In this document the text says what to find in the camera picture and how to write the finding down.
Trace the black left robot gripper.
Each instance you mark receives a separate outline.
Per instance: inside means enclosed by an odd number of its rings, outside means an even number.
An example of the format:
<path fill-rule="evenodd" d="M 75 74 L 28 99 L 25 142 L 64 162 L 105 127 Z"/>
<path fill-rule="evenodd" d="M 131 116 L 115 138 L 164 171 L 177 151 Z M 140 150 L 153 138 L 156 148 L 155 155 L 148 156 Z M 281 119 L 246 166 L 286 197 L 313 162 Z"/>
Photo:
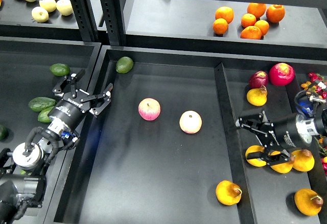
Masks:
<path fill-rule="evenodd" d="M 62 99 L 48 113 L 51 120 L 51 124 L 48 126 L 49 130 L 53 132 L 73 132 L 87 112 L 97 117 L 110 105 L 113 84 L 109 83 L 101 94 L 90 95 L 82 89 L 76 90 L 77 82 L 84 75 L 84 69 L 78 73 L 67 74 L 61 77 L 53 88 L 53 94 Z M 71 91 L 64 93 L 67 85 L 70 85 Z"/>

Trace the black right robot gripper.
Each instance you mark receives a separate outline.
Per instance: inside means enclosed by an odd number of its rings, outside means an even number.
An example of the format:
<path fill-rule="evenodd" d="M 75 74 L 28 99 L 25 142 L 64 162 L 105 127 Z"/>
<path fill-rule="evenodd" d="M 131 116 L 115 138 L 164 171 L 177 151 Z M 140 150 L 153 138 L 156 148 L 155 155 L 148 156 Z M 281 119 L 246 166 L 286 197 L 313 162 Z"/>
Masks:
<path fill-rule="evenodd" d="M 258 113 L 242 113 L 235 122 L 238 129 L 245 129 L 258 138 L 272 137 L 273 148 L 279 151 L 272 151 L 264 147 L 262 153 L 250 153 L 248 159 L 261 159 L 266 165 L 276 165 L 290 160 L 290 153 L 285 150 L 302 148 L 303 141 L 298 132 L 298 125 L 303 116 L 297 113 L 269 120 L 265 111 Z"/>

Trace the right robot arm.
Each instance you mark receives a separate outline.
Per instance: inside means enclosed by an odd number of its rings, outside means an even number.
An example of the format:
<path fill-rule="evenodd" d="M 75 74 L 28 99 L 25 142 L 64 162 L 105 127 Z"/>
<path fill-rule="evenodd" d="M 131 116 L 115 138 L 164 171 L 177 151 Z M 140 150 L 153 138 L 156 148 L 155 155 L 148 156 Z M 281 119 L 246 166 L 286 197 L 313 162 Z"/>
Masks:
<path fill-rule="evenodd" d="M 317 78 L 307 90 L 296 94 L 294 102 L 297 112 L 275 120 L 268 120 L 265 111 L 247 111 L 236 121 L 238 128 L 255 134 L 263 151 L 250 152 L 247 160 L 256 159 L 267 165 L 289 162 L 291 151 L 307 149 L 314 136 L 326 135 L 326 98 L 310 89 L 320 88 L 326 92 L 325 82 Z"/>

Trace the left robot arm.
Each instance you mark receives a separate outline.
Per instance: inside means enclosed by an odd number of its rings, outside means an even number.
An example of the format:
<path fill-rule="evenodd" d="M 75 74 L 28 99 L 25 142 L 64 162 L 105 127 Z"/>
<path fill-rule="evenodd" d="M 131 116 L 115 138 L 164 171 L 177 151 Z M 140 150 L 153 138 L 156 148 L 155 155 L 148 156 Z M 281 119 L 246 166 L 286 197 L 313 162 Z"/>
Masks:
<path fill-rule="evenodd" d="M 90 113 L 99 116 L 111 103 L 113 84 L 100 94 L 78 89 L 85 71 L 63 76 L 53 88 L 60 100 L 49 111 L 50 124 L 34 127 L 14 150 L 1 151 L 1 223 L 22 218 L 28 208 L 40 208 L 46 190 L 46 172 L 60 151 L 79 143 L 77 126 Z"/>

